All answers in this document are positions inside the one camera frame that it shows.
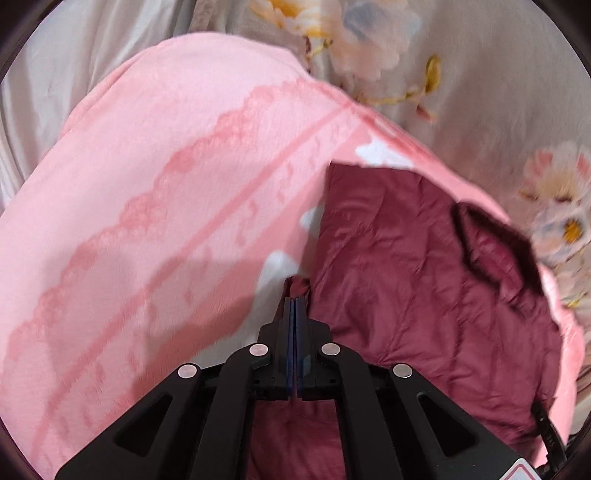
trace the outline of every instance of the white sticker with red border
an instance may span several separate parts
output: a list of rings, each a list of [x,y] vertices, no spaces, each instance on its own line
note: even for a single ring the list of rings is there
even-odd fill
[[[540,480],[540,477],[529,463],[520,458],[501,480]]]

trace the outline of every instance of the pink blanket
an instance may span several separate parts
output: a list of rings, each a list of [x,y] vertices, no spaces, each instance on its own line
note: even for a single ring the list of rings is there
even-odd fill
[[[334,158],[415,170],[508,220],[277,48],[176,38],[80,103],[0,218],[0,416],[44,479],[178,364],[254,341],[283,280],[310,271]],[[543,281],[564,338],[551,418],[566,438],[583,338]]]

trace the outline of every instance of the silver pin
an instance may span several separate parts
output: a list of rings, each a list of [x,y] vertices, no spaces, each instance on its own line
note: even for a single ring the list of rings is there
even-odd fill
[[[394,365],[394,368],[392,370],[394,372],[394,375],[400,378],[408,378],[413,374],[413,369],[410,368],[410,366],[407,364]]]
[[[336,343],[325,343],[320,349],[323,354],[335,356],[340,353],[340,347]]]
[[[253,356],[265,356],[269,352],[269,347],[264,343],[255,343],[250,347],[249,352]]]
[[[180,378],[193,378],[197,375],[197,367],[195,365],[183,365],[178,369],[178,375]]]

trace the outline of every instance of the triangular cutout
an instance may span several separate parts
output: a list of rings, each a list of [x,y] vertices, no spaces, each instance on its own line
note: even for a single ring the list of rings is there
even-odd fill
[[[446,457],[453,457],[476,444],[476,436],[430,397],[423,394],[418,401]]]
[[[115,443],[140,457],[147,456],[172,401],[172,396],[163,396],[142,416],[127,425],[117,435]]]

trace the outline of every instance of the maroon quilted fabric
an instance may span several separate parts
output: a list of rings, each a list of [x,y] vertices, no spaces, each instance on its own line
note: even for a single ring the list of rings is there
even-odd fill
[[[552,402],[561,337],[528,241],[480,208],[410,171],[332,164],[309,313],[532,454],[530,409]],[[256,421],[261,478],[343,478],[333,405],[271,403]]]

